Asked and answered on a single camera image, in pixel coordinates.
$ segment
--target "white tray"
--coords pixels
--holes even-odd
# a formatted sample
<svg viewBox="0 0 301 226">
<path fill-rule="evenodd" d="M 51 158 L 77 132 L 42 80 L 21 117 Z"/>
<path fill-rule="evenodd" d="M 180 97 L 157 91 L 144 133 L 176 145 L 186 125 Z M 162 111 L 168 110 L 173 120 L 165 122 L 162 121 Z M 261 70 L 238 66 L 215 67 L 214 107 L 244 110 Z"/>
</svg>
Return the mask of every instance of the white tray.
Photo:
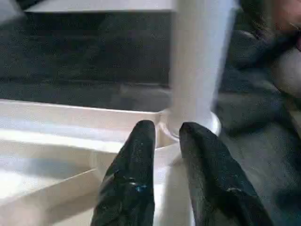
<svg viewBox="0 0 301 226">
<path fill-rule="evenodd" d="M 87 201 L 90 206 L 85 210 L 66 211 L 67 217 L 61 213 L 64 205 L 72 206 L 77 198 L 97 193 L 107 167 L 132 128 L 143 119 L 155 123 L 157 134 L 154 226 L 193 225 L 179 143 L 162 132 L 166 112 L 116 111 L 5 100 L 0 101 L 0 108 L 1 156 L 65 162 L 77 167 L 76 174 L 69 178 L 43 181 L 36 177 L 34 179 L 40 182 L 35 186 L 21 187 L 18 193 L 2 199 L 0 225 L 67 226 L 75 219 L 83 222 L 80 225 L 89 225 L 94 199 Z M 24 174 L 22 180 L 33 179 Z"/>
</svg>

